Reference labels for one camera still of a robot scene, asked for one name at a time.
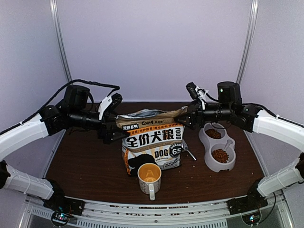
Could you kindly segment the metal spoon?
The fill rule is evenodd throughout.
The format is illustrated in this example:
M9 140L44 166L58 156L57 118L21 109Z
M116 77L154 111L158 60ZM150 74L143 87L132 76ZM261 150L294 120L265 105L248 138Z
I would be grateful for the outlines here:
M193 158L194 161L197 161L197 159L193 155L193 153L190 152L189 147L188 147L187 143L185 142L185 140L182 140L181 146L182 146L183 150L186 151Z

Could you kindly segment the brown dog food bag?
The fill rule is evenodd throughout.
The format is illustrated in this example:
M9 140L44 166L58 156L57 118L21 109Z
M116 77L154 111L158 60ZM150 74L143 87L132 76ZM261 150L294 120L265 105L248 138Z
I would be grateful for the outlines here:
M154 163L161 170L181 165L184 126L174 120L187 107L174 111L143 109L119 115L116 125L130 135L122 139L122 156L128 175L136 176L140 166Z

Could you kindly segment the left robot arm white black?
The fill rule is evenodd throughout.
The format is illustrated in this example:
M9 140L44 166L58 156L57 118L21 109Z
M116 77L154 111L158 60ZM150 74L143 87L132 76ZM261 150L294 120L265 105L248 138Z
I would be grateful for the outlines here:
M46 105L29 120L1 133L0 187L49 200L58 211L64 211L68 207L68 200L55 182L18 171L4 159L31 142L72 127L95 130L98 138L105 144L129 136L129 133L118 128L115 122L114 109L122 102L122 96L119 93L110 93L101 101L95 112L86 110L87 101L92 98L89 88L69 85L57 105Z

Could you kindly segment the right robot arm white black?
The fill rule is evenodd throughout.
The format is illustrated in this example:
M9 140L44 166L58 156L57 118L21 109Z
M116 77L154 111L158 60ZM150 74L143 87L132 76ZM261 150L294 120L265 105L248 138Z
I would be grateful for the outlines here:
M261 104L243 103L238 83L224 81L217 84L218 98L206 102L206 90L190 82L186 85L192 102L187 111L174 120L188 128L202 127L206 122L227 121L249 133L264 134L283 141L301 152L304 150L304 126L274 114ZM266 197L278 190L304 181L304 154L276 173L262 178L244 198L246 209L254 209Z

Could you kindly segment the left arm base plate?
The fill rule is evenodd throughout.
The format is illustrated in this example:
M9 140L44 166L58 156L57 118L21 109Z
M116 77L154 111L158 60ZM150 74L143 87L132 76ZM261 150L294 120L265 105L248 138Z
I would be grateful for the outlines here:
M81 216L85 207L85 202L72 198L43 199L43 206L54 212L62 212L68 215Z

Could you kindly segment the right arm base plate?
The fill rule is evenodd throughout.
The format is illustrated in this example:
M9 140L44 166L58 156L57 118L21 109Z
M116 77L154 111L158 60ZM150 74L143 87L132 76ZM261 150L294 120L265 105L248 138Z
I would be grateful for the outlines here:
M245 196L241 198L233 198L227 201L228 210L231 215L245 213L259 208L266 207L268 202L265 198L254 198Z

